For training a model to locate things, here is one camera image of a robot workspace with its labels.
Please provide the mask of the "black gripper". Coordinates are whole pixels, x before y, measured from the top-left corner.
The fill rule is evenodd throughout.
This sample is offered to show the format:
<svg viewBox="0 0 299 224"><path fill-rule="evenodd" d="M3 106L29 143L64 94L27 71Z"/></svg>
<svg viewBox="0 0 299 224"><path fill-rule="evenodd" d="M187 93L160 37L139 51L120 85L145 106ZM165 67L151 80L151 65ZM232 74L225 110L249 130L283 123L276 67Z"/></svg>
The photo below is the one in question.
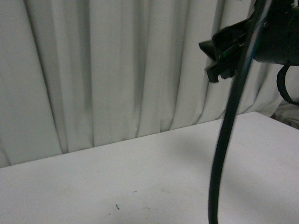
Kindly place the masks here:
<svg viewBox="0 0 299 224"><path fill-rule="evenodd" d="M237 74L249 27L255 15L256 11L249 18L220 29L211 40L199 43L200 50L212 60L205 68L210 83L217 83L219 78L232 78Z"/></svg>

